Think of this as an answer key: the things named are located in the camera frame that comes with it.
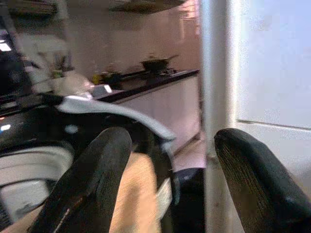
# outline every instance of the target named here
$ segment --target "range hood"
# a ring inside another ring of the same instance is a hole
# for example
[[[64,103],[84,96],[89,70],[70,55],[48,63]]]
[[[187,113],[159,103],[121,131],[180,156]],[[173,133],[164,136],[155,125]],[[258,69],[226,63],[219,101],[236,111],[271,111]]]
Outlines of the range hood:
[[[109,10],[152,14],[183,4],[186,0],[110,0]]]
[[[57,13],[55,3],[42,0],[7,0],[9,12],[14,15],[49,17]]]

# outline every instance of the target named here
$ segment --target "kitchen wall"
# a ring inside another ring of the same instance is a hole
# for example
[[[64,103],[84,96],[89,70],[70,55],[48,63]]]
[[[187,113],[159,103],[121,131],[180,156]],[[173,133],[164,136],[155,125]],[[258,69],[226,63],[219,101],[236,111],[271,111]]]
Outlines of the kitchen wall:
[[[140,15],[100,8],[68,7],[68,39],[76,69],[92,76],[113,62],[116,69],[142,69],[149,52],[160,57],[174,54],[176,69],[200,68],[200,35],[195,20],[180,20],[178,8]]]

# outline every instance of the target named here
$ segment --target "wok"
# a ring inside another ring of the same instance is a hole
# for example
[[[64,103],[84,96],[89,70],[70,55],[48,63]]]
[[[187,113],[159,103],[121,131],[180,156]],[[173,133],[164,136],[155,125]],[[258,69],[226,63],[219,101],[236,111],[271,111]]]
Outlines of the wok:
[[[179,55],[174,55],[169,58],[164,59],[153,59],[149,61],[141,62],[144,66],[145,70],[150,71],[152,73],[157,73],[161,70],[164,70],[167,68],[168,64],[170,63],[171,59],[178,57]]]

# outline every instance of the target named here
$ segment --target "floor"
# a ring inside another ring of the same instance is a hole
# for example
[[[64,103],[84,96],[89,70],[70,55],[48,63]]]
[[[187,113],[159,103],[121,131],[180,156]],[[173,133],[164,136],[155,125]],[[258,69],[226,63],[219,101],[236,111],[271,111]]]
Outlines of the floor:
[[[193,140],[175,156],[174,165],[176,171],[191,167],[206,167],[205,152],[205,140]]]

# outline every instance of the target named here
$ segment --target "kitchen counter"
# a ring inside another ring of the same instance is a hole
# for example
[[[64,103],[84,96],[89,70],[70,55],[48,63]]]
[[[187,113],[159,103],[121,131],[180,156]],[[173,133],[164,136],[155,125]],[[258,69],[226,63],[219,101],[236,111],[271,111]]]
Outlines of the kitchen counter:
[[[151,91],[152,89],[166,86],[167,84],[174,83],[192,76],[196,76],[199,73],[198,69],[180,71],[170,76],[152,76],[150,74],[142,75],[143,72],[138,72],[130,76],[122,78],[117,85],[111,85],[112,93],[99,95],[94,97],[95,100],[104,102],[117,102],[125,98],[137,96],[144,92]]]

